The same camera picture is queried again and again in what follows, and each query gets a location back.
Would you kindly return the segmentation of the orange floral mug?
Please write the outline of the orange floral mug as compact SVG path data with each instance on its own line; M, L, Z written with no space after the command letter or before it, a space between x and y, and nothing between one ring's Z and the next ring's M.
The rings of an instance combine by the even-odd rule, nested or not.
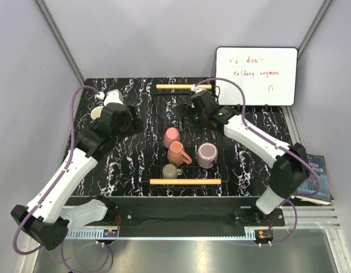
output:
M167 152L167 159L175 166L180 166L184 163L192 163L192 158L185 152L183 144L179 141L174 141L171 143Z

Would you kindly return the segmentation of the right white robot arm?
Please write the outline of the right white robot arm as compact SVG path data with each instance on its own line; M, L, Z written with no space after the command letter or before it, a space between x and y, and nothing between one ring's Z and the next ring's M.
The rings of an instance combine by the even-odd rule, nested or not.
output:
M245 119L245 109L222 107L211 92L203 88L191 91L187 107L195 112L198 123L244 145L271 167L269 185L251 211L255 224L267 224L275 208L294 195L311 175L317 180L317 188L311 196L319 193L321 180L308 164L305 147L300 143L292 146L273 138Z

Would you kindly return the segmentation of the pink cup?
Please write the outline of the pink cup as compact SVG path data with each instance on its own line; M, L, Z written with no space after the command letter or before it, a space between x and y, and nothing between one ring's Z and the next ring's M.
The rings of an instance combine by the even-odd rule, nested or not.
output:
M165 148L169 148L174 141L180 141L180 133L177 128L170 127L166 130L163 138L163 144Z

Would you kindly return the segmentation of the blue faceted cup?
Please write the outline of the blue faceted cup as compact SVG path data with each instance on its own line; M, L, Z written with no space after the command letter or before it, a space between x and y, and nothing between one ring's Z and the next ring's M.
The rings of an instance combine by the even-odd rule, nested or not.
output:
M92 111L90 112L90 117L92 120L95 120L97 118L99 118L101 116L101 112L103 110L103 106L98 106L95 107L94 109L92 109Z

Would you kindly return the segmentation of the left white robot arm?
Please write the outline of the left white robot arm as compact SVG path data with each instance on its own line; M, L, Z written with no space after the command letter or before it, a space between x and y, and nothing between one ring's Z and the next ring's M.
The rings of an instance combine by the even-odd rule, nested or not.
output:
M27 205L16 205L11 216L47 250L57 248L66 235L92 222L110 225L116 204L104 196L90 198L72 209L64 206L81 180L113 150L118 141L143 131L136 107L107 104L99 118L78 133L75 147L42 191Z

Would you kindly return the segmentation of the purple mug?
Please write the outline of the purple mug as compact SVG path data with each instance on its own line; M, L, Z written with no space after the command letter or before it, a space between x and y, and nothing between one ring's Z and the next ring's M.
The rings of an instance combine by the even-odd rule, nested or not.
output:
M197 163L201 168L210 169L218 157L218 149L213 143L203 143L197 150Z

